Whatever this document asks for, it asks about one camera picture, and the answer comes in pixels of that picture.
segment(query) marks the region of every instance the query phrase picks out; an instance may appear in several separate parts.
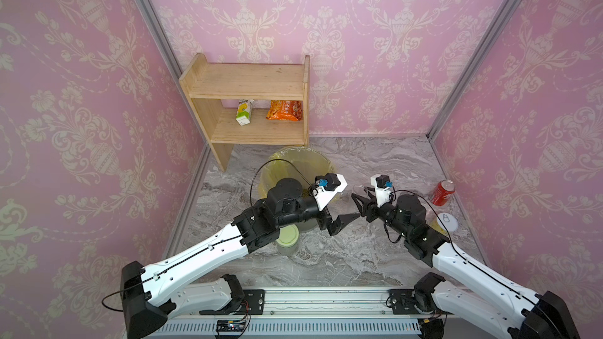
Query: wooden shelf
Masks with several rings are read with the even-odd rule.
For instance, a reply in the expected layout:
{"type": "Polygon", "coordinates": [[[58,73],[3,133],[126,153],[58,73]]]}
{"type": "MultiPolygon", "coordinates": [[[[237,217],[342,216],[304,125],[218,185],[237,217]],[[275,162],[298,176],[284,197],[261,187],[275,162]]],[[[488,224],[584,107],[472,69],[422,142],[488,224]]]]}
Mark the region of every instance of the wooden shelf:
{"type": "Polygon", "coordinates": [[[222,171],[234,144],[308,145],[310,57],[304,64],[207,63],[197,54],[180,77],[180,87],[222,171]],[[236,109],[221,99],[297,100],[302,121],[266,119],[267,109],[252,109],[252,122],[241,126],[236,109]]]}
{"type": "Polygon", "coordinates": [[[252,122],[240,125],[236,109],[222,109],[212,143],[304,145],[302,121],[266,119],[267,109],[252,109],[252,122]]]}
{"type": "Polygon", "coordinates": [[[208,64],[190,96],[303,101],[303,71],[301,64],[208,64]]]}

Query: red soda can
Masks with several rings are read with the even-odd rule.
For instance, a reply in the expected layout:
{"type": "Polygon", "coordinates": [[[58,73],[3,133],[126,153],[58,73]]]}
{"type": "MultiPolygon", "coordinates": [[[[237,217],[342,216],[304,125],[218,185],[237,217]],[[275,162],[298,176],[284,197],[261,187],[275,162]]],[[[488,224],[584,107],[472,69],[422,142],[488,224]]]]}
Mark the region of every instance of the red soda can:
{"type": "Polygon", "coordinates": [[[449,179],[444,179],[438,182],[438,185],[431,194],[431,202],[436,206],[443,206],[448,202],[448,199],[454,194],[456,187],[454,182],[449,179]]]}

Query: gray marble surface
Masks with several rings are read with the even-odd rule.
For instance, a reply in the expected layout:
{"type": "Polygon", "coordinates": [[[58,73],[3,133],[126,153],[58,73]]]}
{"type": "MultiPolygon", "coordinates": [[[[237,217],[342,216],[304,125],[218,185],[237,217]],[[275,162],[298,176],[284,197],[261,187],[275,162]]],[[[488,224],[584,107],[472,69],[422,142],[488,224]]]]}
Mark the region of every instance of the gray marble surface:
{"type": "MultiPolygon", "coordinates": [[[[428,194],[444,174],[424,137],[412,138],[312,138],[310,147],[328,157],[345,176],[348,187],[329,209],[335,218],[356,211],[350,194],[356,184],[370,185],[370,177],[387,174],[398,189],[428,194]]],[[[280,146],[237,145],[228,170],[222,173],[210,162],[197,212],[191,214],[179,244],[184,250],[214,234],[249,206],[249,184],[256,169],[280,146]]],[[[254,201],[258,199],[254,186],[254,201]]],[[[453,240],[471,256],[481,260],[475,240],[453,199],[437,212],[449,212],[459,221],[453,240]]],[[[428,214],[427,221],[433,218],[428,214]]],[[[397,236],[391,233],[392,239],[397,236]]],[[[270,244],[244,258],[231,261],[205,275],[213,281],[225,273],[237,275],[244,286],[318,285],[414,285],[433,271],[415,260],[402,243],[388,241],[380,220],[367,223],[358,218],[335,237],[318,228],[300,234],[292,256],[277,252],[270,244]]]]}

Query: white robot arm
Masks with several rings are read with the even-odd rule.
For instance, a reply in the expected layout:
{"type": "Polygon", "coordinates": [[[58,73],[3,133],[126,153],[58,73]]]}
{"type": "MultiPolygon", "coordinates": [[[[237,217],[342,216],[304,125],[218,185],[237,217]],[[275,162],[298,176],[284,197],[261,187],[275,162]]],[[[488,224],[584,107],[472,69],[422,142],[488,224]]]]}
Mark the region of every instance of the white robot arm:
{"type": "Polygon", "coordinates": [[[326,206],[347,186],[342,175],[316,177],[311,196],[302,197],[301,184],[293,178],[280,180],[266,199],[235,217],[213,236],[171,258],[143,267],[132,262],[122,269],[120,290],[128,339],[145,337],[178,315],[237,311],[244,297],[234,275],[215,282],[184,287],[226,262],[242,258],[274,242],[280,228],[317,219],[321,230],[336,235],[360,214],[340,215],[332,220],[326,206]]]}
{"type": "Polygon", "coordinates": [[[388,176],[373,176],[374,187],[368,191],[375,194],[352,194],[358,213],[340,215],[336,220],[326,205],[347,186],[344,177],[329,173],[315,181],[310,196],[302,197],[298,181],[282,179],[266,199],[258,200],[210,238],[146,267],[139,262],[125,266],[119,292],[128,339],[149,335],[178,315],[236,312],[245,294],[234,275],[185,287],[214,268],[272,243],[279,237],[279,228],[316,218],[320,229],[333,236],[360,216],[367,222],[382,220],[404,238],[404,246],[415,258],[473,291],[428,273],[414,286],[414,304],[420,311],[439,309],[455,314],[498,339],[579,339],[561,298],[522,287],[459,249],[426,224],[426,211],[417,195],[401,195],[392,202],[388,176]]]}
{"type": "Polygon", "coordinates": [[[456,288],[434,273],[414,287],[422,311],[449,312],[499,339],[579,339],[565,302],[552,292],[544,296],[523,287],[480,263],[451,239],[425,222],[426,210],[417,194],[400,195],[396,202],[380,202],[377,183],[388,176],[373,176],[375,194],[352,194],[358,211],[368,222],[380,219],[402,238],[416,259],[454,277],[474,293],[456,288]]]}

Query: snack bag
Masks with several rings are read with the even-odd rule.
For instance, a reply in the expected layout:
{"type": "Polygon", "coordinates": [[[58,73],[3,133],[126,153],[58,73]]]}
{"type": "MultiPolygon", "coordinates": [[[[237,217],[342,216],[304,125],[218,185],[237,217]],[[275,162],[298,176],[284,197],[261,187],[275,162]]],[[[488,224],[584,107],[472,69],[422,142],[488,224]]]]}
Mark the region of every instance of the snack bag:
{"type": "Polygon", "coordinates": [[[284,101],[273,100],[270,103],[270,110],[266,115],[267,119],[300,121],[303,119],[302,101],[284,101]]]}

